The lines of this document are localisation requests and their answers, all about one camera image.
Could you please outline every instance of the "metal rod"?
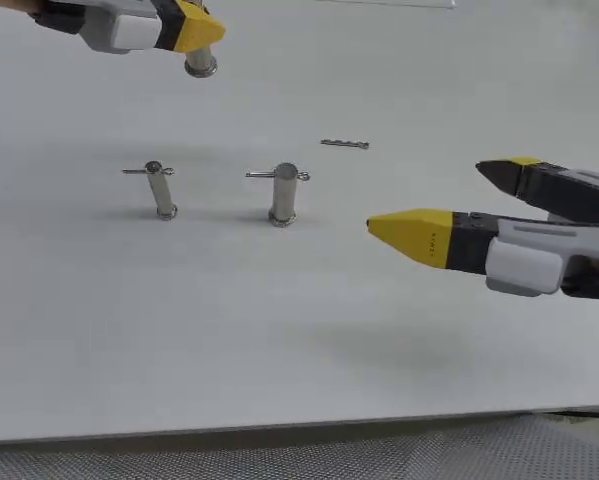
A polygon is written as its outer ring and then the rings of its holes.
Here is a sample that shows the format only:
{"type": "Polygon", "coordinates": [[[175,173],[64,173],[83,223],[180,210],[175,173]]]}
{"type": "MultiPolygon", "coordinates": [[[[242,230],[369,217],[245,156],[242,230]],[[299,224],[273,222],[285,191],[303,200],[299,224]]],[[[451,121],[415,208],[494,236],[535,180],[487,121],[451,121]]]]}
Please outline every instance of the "metal rod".
{"type": "Polygon", "coordinates": [[[370,148],[370,143],[368,142],[350,142],[348,140],[321,140],[322,145],[334,145],[337,147],[355,147],[361,148],[362,150],[368,150],[370,148]]]}
{"type": "Polygon", "coordinates": [[[275,172],[248,172],[246,177],[250,178],[275,178],[275,172]]]}
{"type": "Polygon", "coordinates": [[[290,225],[297,218],[295,196],[299,170],[292,163],[282,163],[275,168],[272,207],[268,218],[277,227],[290,225]]]}
{"type": "MultiPolygon", "coordinates": [[[[187,0],[188,3],[196,5],[208,13],[203,5],[203,0],[187,0]]],[[[210,47],[202,47],[198,50],[186,53],[186,62],[184,63],[186,72],[195,78],[208,78],[217,71],[217,59],[212,55],[210,47]]]]}
{"type": "Polygon", "coordinates": [[[146,163],[143,169],[123,170],[123,173],[129,175],[146,175],[152,196],[157,204],[157,216],[162,220],[172,220],[177,216],[177,206],[172,203],[170,189],[166,176],[174,175],[172,168],[163,168],[160,162],[152,161],[146,163]]]}

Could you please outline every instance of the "pin head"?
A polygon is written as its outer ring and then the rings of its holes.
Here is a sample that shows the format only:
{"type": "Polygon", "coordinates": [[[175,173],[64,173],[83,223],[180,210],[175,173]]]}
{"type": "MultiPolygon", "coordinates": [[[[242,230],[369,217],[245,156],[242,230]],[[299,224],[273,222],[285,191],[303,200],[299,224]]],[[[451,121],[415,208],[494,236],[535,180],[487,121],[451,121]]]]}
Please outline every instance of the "pin head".
{"type": "Polygon", "coordinates": [[[280,163],[275,168],[275,177],[283,180],[293,180],[299,176],[299,170],[292,163],[280,163]]]}
{"type": "Polygon", "coordinates": [[[146,163],[146,166],[144,168],[148,173],[159,173],[162,166],[161,163],[153,160],[152,162],[146,163]]]}

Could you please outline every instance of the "white table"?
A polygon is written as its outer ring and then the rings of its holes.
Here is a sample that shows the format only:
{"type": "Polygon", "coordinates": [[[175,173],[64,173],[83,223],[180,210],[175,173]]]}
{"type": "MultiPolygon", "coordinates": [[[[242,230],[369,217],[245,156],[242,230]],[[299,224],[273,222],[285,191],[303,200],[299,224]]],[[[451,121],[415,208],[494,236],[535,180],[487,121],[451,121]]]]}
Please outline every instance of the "white table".
{"type": "Polygon", "coordinates": [[[490,292],[365,228],[545,218],[483,159],[599,170],[599,1],[210,6],[205,81],[0,11],[0,440],[599,405],[599,302],[490,292]],[[148,160],[172,222],[120,172],[148,160]],[[245,173],[282,161],[313,179],[275,229],[245,173]]]}

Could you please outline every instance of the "metal pin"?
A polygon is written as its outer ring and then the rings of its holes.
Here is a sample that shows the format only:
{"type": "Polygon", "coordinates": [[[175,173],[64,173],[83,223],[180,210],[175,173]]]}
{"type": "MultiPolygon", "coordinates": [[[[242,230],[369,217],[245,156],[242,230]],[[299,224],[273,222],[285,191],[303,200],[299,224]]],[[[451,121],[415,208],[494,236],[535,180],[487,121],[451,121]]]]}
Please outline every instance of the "metal pin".
{"type": "MultiPolygon", "coordinates": [[[[208,13],[208,9],[204,7],[203,0],[186,0],[201,8],[208,13]]],[[[214,75],[217,71],[217,59],[212,55],[210,47],[202,47],[198,50],[186,53],[186,62],[184,68],[188,75],[195,78],[208,78],[214,75]]]]}
{"type": "Polygon", "coordinates": [[[248,172],[250,178],[274,179],[272,207],[268,212],[268,220],[275,227],[287,227],[297,219],[295,212],[295,196],[297,181],[310,180],[308,172],[300,172],[292,163],[281,163],[272,172],[248,172]]]}
{"type": "Polygon", "coordinates": [[[368,150],[370,148],[370,144],[368,142],[348,142],[345,140],[322,140],[320,143],[322,145],[334,145],[337,147],[356,147],[356,148],[361,148],[363,150],[368,150]]]}
{"type": "Polygon", "coordinates": [[[163,168],[160,162],[152,161],[140,170],[123,170],[127,175],[147,175],[152,195],[157,204],[157,216],[162,220],[172,220],[177,216],[177,206],[172,203],[166,176],[174,175],[172,168],[163,168]]]}

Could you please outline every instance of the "gray gripper body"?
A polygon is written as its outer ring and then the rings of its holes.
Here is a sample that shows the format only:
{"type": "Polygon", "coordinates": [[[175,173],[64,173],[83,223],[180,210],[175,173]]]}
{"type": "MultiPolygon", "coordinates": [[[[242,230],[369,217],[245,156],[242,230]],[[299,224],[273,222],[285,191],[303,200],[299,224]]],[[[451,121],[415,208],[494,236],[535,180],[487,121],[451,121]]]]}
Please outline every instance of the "gray gripper body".
{"type": "Polygon", "coordinates": [[[599,262],[599,225],[500,218],[486,258],[489,289],[520,296],[557,292],[564,277],[599,262]]]}
{"type": "Polygon", "coordinates": [[[86,22],[79,35],[96,52],[125,54],[130,50],[114,48],[111,37],[115,22],[121,15],[157,19],[157,10],[150,0],[55,0],[59,3],[84,5],[86,22]]]}

